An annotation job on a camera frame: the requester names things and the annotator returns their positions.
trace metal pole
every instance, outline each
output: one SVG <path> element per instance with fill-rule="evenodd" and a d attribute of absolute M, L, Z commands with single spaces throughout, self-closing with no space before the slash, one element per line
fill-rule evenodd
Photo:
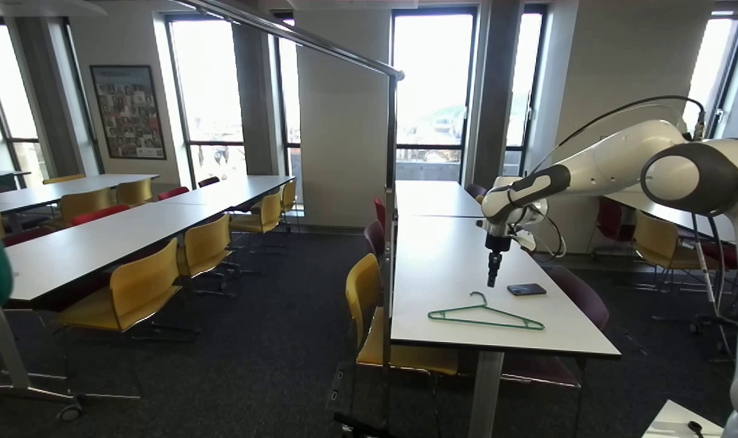
<path fill-rule="evenodd" d="M 386 160 L 385 171 L 385 277 L 383 285 L 385 293 L 383 294 L 385 311 L 383 315 L 383 329 L 385 336 L 382 345 L 382 375 L 385 382 L 383 385 L 383 423 L 385 427 L 389 424 L 390 405 L 391 405 L 391 384 L 390 384 L 390 360 L 391 360 L 391 311 L 393 294 L 393 269 L 394 269 L 394 217 L 396 211 L 396 91 L 399 85 L 399 78 L 391 75 L 388 77 L 388 160 Z"/>
<path fill-rule="evenodd" d="M 304 47 L 309 47 L 313 50 L 318 50 L 318 52 L 358 64 L 359 66 L 366 67 L 366 69 L 385 73 L 391 77 L 404 78 L 403 72 L 394 69 L 384 62 L 365 58 L 357 53 L 350 52 L 346 47 L 341 47 L 340 45 L 317 36 L 314 33 L 308 33 L 298 27 L 283 23 L 282 20 L 266 16 L 252 8 L 249 8 L 248 6 L 242 5 L 241 3 L 232 2 L 228 5 L 222 0 L 177 1 L 183 5 L 196 8 L 200 12 L 208 13 L 213 16 L 229 20 L 230 22 L 246 24 L 247 26 L 254 27 L 258 30 L 262 30 L 263 32 L 301 44 Z"/>

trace white robotic arm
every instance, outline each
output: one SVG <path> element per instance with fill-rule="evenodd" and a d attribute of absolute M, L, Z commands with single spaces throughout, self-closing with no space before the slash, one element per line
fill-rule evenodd
<path fill-rule="evenodd" d="M 491 250 L 488 286 L 495 282 L 501 253 L 509 249 L 512 225 L 535 221 L 538 216 L 528 213 L 529 205 L 560 193 L 597 196 L 641 183 L 644 193 L 661 205 L 708 216 L 725 214 L 736 230 L 738 252 L 738 139 L 688 142 L 668 122 L 642 122 L 506 182 L 497 178 L 482 201 L 486 247 Z M 731 402 L 735 411 L 723 436 L 738 438 L 738 346 Z"/>

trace picture frame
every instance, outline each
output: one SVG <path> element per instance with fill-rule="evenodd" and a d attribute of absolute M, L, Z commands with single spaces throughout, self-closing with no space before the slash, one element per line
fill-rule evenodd
<path fill-rule="evenodd" d="M 110 158 L 165 160 L 151 66 L 90 66 Z"/>

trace white wall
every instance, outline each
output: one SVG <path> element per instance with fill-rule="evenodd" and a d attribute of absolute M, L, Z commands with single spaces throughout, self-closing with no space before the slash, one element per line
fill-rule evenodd
<path fill-rule="evenodd" d="M 158 12 L 191 11 L 177 2 L 166 0 L 96 2 L 108 12 L 102 17 L 69 17 L 74 36 L 74 47 L 80 71 L 85 81 L 88 105 L 93 125 L 99 137 L 99 150 L 107 173 L 157 173 L 158 184 L 190 185 L 185 164 L 182 172 L 177 154 L 186 153 L 172 83 L 170 62 L 162 65 L 163 56 L 169 57 L 165 28 Z M 158 20 L 156 33 L 155 21 Z M 151 66 L 155 97 L 161 123 L 166 160 L 129 160 L 110 158 L 102 131 L 96 92 L 90 66 L 94 64 L 148 64 Z"/>
<path fill-rule="evenodd" d="M 711 0 L 556 2 L 539 102 L 542 112 L 537 117 L 527 165 L 536 164 L 554 144 L 605 111 L 641 97 L 686 96 L 711 10 Z M 550 107 L 544 112 L 547 100 Z M 682 111 L 682 105 L 669 105 Z M 656 117 L 674 119 L 673 114 L 650 109 L 614 117 L 556 150 L 551 162 L 621 128 Z M 550 217 L 566 238 L 569 252 L 587 251 L 596 213 L 595 198 L 550 200 Z M 537 228 L 544 241 L 555 242 L 549 225 Z"/>
<path fill-rule="evenodd" d="M 390 58 L 390 10 L 296 11 L 297 27 L 368 58 Z M 385 186 L 388 78 L 299 47 L 307 223 L 364 227 Z"/>

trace framed poster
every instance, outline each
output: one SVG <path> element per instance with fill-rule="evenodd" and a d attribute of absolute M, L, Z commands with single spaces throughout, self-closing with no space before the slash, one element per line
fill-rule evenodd
<path fill-rule="evenodd" d="M 165 160 L 149 66 L 90 66 L 111 158 Z"/>

